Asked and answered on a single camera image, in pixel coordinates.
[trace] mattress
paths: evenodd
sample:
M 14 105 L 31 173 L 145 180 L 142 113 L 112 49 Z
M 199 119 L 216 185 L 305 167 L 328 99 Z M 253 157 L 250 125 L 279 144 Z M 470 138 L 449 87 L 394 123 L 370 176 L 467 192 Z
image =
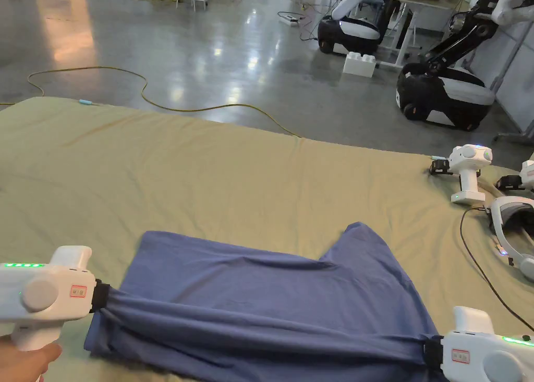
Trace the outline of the mattress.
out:
M 88 268 L 118 287 L 147 230 L 319 258 L 360 221 L 391 248 L 440 333 L 454 327 L 458 305 L 487 311 L 498 334 L 526 333 L 463 247 L 464 208 L 450 203 L 458 178 L 431 177 L 429 165 L 423 155 L 31 98 L 0 116 L 0 262 L 45 263 L 58 246 L 88 245 Z M 496 194 L 491 183 L 508 174 L 515 173 L 483 169 L 488 201 Z M 483 212 L 468 213 L 464 235 L 496 290 L 534 323 L 534 286 L 498 255 Z M 89 358 L 83 341 L 90 320 L 65 325 L 64 354 L 47 379 L 182 380 Z

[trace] yellow cable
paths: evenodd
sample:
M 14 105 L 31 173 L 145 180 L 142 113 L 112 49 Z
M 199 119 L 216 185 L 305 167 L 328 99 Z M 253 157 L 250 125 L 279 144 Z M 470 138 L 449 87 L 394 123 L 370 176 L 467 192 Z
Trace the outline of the yellow cable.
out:
M 222 106 L 215 106 L 215 107 L 206 107 L 206 108 L 198 108 L 198 109 L 192 109 L 192 110 L 183 110 L 183 109 L 179 109 L 179 108 L 170 108 L 170 107 L 165 107 L 165 106 L 162 106 L 150 99 L 148 99 L 146 96 L 145 96 L 145 89 L 147 88 L 147 86 L 149 85 L 149 81 L 146 77 L 144 77 L 143 75 L 139 74 L 139 73 L 136 73 L 136 72 L 133 72 L 133 71 L 129 71 L 128 69 L 122 69 L 122 68 L 116 68 L 116 67 L 103 67 L 103 66 L 94 66 L 94 67 L 80 67 L 80 68 L 65 68 L 65 69 L 50 69 L 50 70 L 47 70 L 47 71 L 39 71 L 39 72 L 33 72 L 33 73 L 30 73 L 28 75 L 28 77 L 26 78 L 26 80 L 28 81 L 28 83 L 36 88 L 38 88 L 40 91 L 41 91 L 41 97 L 44 96 L 44 90 L 39 86 L 39 85 L 36 85 L 35 83 L 32 83 L 32 81 L 30 80 L 30 78 L 32 76 L 35 76 L 35 75 L 40 75 L 42 73 L 56 73 L 56 72 L 68 72 L 68 71 L 79 71 L 79 70 L 84 70 L 84 69 L 114 69 L 116 71 L 122 71 L 122 72 L 126 72 L 126 73 L 130 73 L 132 75 L 135 75 L 135 76 L 138 76 L 140 77 L 142 80 L 145 81 L 145 85 L 142 87 L 141 89 L 141 97 L 147 101 L 148 103 L 152 104 L 153 106 L 155 107 L 158 107 L 158 108 L 162 108 L 164 110 L 169 110 L 169 111 L 176 111 L 178 113 L 198 113 L 198 112 L 201 112 L 201 111 L 209 111 L 209 110 L 216 110 L 216 109 L 219 109 L 219 108 L 226 108 L 226 107 L 246 107 L 246 108 L 252 108 L 256 111 L 259 111 L 261 112 L 262 114 L 264 115 L 267 115 L 275 124 L 279 125 L 279 127 L 281 127 L 283 130 L 285 130 L 287 133 L 289 134 L 292 134 L 293 136 L 296 136 L 298 138 L 302 138 L 302 136 L 294 133 L 294 132 L 291 132 L 289 129 L 287 128 L 284 128 L 276 119 L 274 119 L 272 116 L 270 116 L 269 114 L 267 114 L 265 111 L 257 108 L 257 107 L 254 107 L 250 104 L 243 104 L 243 103 L 236 103 L 236 104 L 223 104 Z M 0 105 L 4 105 L 4 106 L 13 106 L 15 103 L 0 103 Z

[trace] table leg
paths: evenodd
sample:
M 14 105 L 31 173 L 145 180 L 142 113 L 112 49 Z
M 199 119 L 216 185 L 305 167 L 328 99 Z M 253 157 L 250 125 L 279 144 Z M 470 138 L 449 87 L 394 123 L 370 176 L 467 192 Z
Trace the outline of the table leg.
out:
M 404 40 L 402 41 L 402 46 L 400 47 L 400 50 L 399 50 L 399 55 L 397 56 L 397 61 L 395 62 L 395 65 L 397 67 L 401 66 L 404 61 L 404 54 L 406 53 L 406 50 L 408 49 L 409 41 L 412 38 L 412 33 L 414 32 L 414 28 L 416 27 L 417 17 L 419 15 L 420 9 L 413 8 L 412 11 L 414 12 L 412 16 L 412 21 L 409 23 L 408 30 L 406 31 L 406 35 L 404 36 Z
M 393 38 L 392 48 L 396 48 L 397 43 L 401 39 L 402 29 L 404 26 L 404 22 L 406 22 L 406 18 L 408 18 L 408 12 L 408 5 L 406 3 L 402 3 L 399 8 L 397 19 L 395 21 L 395 23 L 397 24 L 397 30 L 395 31 L 395 36 Z

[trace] black clamp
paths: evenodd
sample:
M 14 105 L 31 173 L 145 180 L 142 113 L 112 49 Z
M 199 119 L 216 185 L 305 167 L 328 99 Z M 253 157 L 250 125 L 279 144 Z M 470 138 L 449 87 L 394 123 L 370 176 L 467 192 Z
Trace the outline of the black clamp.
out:
M 435 159 L 430 164 L 430 175 L 447 174 L 452 175 L 452 172 L 448 172 L 448 159 Z
M 423 358 L 427 367 L 433 371 L 441 372 L 441 364 L 443 363 L 443 346 L 441 345 L 443 336 L 435 335 L 428 338 L 423 343 Z
M 96 286 L 93 290 L 93 298 L 91 300 L 91 310 L 89 314 L 92 314 L 99 309 L 106 307 L 107 298 L 110 296 L 110 286 L 103 284 L 102 280 L 96 279 Z
M 519 175 L 507 175 L 495 183 L 495 187 L 500 191 L 524 190 L 519 186 L 521 186 L 521 177 Z

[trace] white toy brick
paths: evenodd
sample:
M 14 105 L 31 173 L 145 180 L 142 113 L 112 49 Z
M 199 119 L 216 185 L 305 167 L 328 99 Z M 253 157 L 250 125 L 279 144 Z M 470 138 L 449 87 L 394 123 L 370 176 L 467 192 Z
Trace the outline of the white toy brick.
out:
M 362 56 L 360 53 L 350 52 L 345 59 L 343 72 L 371 78 L 376 66 L 377 60 L 374 55 L 364 54 Z

